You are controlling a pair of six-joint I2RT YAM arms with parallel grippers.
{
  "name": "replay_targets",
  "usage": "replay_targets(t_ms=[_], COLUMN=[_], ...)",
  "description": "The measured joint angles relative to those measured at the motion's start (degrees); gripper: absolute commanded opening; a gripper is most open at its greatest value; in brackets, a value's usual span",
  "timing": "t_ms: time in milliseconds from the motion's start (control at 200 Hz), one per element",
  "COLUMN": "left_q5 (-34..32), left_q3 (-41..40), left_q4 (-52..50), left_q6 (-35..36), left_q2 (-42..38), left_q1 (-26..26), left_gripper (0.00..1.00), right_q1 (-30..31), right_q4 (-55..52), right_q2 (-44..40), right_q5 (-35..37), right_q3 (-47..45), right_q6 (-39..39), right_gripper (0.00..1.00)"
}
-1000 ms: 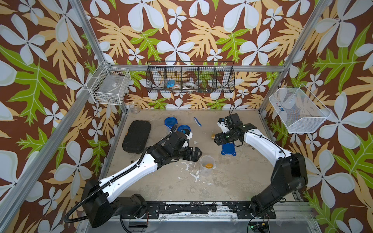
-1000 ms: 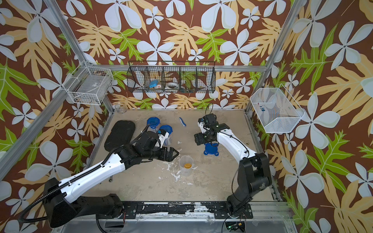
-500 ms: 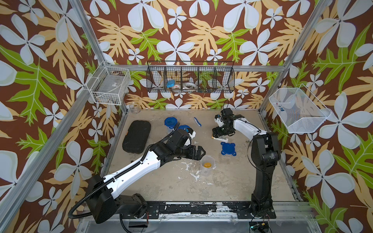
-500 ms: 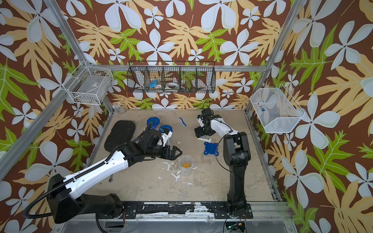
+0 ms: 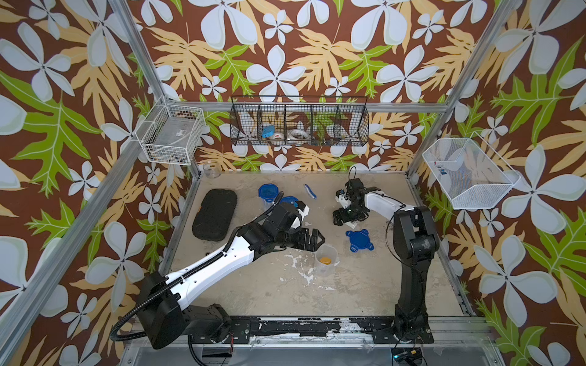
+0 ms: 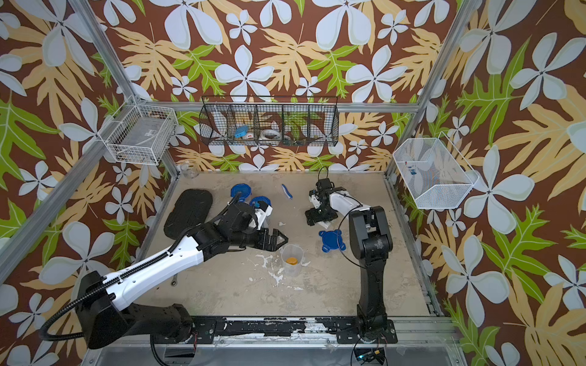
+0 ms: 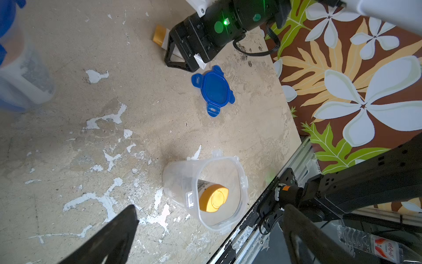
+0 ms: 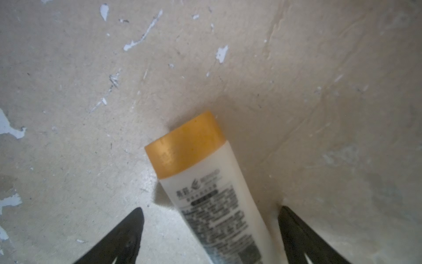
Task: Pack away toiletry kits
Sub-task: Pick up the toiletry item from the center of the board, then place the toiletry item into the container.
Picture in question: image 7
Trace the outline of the clear plastic cup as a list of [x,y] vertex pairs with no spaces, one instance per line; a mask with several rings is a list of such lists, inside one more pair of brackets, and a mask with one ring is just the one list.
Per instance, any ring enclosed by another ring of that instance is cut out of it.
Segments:
[[55,93],[48,68],[15,18],[1,36],[1,110],[23,113]]
[[247,209],[248,179],[238,157],[172,162],[163,185],[168,197],[213,232],[230,232]]

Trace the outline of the white bottle purple label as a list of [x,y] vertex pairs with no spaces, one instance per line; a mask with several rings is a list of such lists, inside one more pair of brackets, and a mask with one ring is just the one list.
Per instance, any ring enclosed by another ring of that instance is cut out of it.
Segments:
[[229,189],[206,180],[198,180],[197,190],[199,196],[199,208],[201,211],[214,213],[227,202]]

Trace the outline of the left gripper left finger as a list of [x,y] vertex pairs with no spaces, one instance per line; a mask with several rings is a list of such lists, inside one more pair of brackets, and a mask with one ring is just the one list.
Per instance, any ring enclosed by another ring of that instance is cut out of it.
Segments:
[[61,263],[125,264],[138,224],[136,208],[129,205]]

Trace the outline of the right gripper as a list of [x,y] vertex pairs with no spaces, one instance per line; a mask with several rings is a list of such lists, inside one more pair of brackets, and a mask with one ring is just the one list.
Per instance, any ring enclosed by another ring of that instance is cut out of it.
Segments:
[[[175,49],[178,49],[184,62],[171,60]],[[211,42],[201,18],[193,14],[183,22],[174,26],[169,32],[168,48],[164,57],[167,67],[194,73],[200,65],[195,60],[199,55],[204,63],[212,61],[218,54],[218,47]]]

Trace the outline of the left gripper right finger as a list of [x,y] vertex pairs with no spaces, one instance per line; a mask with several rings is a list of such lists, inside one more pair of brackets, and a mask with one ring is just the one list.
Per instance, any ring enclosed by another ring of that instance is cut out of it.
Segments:
[[282,223],[291,263],[355,264],[356,260],[292,205],[284,208]]

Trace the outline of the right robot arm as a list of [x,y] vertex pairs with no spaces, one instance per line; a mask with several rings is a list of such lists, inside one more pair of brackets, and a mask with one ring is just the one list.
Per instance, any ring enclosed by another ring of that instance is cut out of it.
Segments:
[[286,99],[323,173],[379,155],[422,129],[422,39],[322,1],[217,1],[172,28],[173,63],[196,71],[247,31],[269,25],[268,49]]

